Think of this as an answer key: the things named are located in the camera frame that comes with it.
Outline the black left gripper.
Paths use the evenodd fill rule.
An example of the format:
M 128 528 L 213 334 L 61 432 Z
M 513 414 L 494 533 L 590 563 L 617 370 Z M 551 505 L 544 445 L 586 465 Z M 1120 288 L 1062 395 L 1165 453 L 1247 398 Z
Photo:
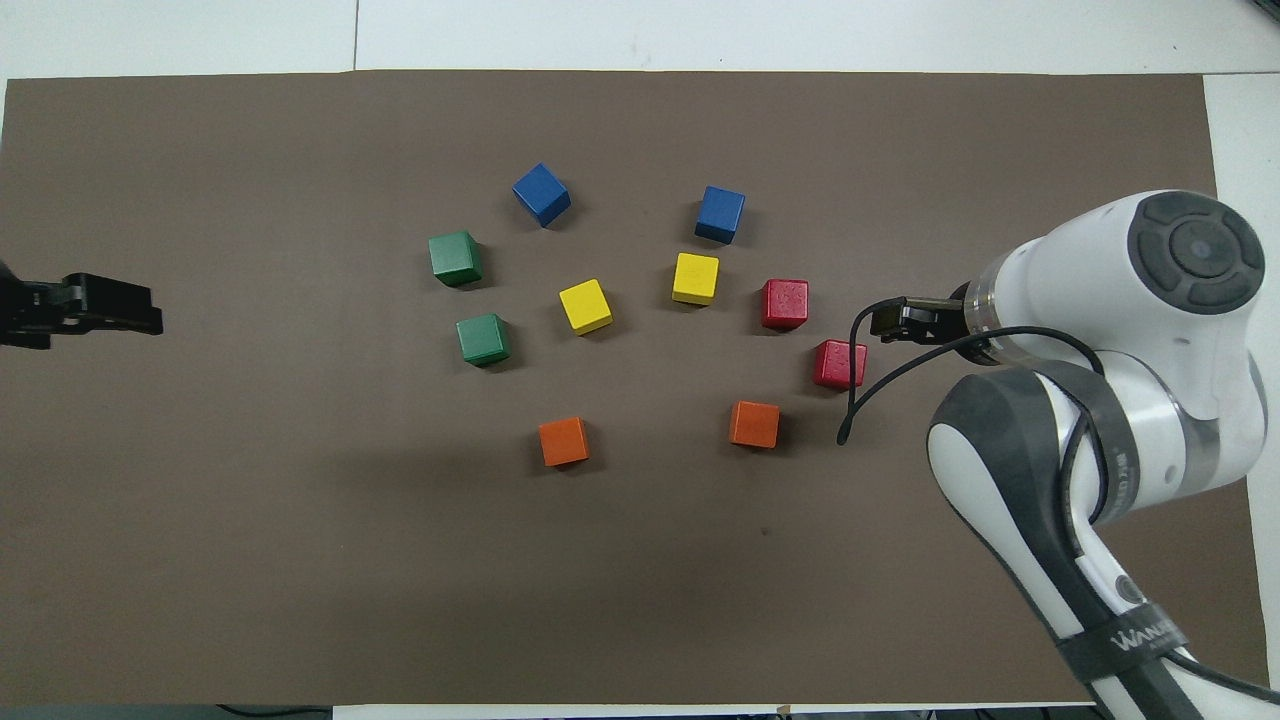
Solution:
M 69 292 L 72 306 L 93 310 L 67 314 L 61 302 Z M 90 273 L 55 282 L 22 281 L 1 263 L 3 346 L 49 350 L 54 336 L 95 331 L 161 334 L 163 311 L 152 305 L 151 290 L 141 284 Z

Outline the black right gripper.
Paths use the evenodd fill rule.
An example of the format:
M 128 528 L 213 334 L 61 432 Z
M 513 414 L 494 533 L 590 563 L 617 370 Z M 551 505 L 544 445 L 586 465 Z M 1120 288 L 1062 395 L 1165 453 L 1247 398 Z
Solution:
M 922 346 L 941 346 L 972 334 L 961 299 L 906 297 L 904 306 L 878 304 L 870 313 L 870 322 L 872 334 L 881 342 L 906 340 Z

